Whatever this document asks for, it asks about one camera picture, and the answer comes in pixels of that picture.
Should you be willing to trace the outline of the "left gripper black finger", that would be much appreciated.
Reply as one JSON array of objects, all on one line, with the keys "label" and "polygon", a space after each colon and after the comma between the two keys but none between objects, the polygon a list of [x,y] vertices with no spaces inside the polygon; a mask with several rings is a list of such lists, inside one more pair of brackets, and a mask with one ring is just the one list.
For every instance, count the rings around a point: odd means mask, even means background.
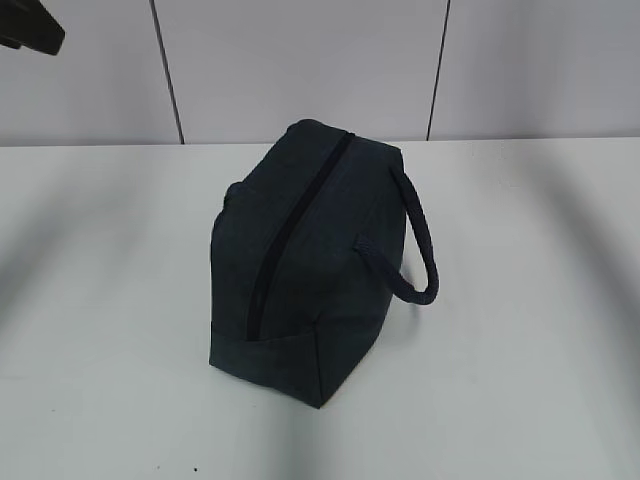
[{"label": "left gripper black finger", "polygon": [[1,0],[1,45],[57,55],[66,33],[40,1]]}]

